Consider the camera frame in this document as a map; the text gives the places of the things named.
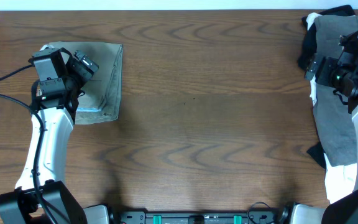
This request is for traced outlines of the khaki green shorts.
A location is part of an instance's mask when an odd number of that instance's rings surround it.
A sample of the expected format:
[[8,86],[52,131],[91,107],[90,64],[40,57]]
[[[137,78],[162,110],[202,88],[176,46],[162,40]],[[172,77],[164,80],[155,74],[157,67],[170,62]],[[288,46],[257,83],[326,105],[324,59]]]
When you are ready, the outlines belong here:
[[75,123],[117,120],[121,104],[123,46],[106,42],[50,42],[42,49],[62,47],[72,54],[80,50],[99,65],[99,70],[82,88],[85,94],[78,99]]

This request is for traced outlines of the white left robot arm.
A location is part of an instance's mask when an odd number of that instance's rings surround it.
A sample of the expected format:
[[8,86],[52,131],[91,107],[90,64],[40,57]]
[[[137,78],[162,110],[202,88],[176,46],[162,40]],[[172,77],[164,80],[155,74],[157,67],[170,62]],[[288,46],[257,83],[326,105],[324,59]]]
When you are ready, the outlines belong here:
[[98,65],[79,50],[46,48],[29,62],[39,79],[31,88],[32,139],[12,192],[0,195],[4,223],[109,223],[105,205],[82,208],[64,184],[67,144],[82,87]]

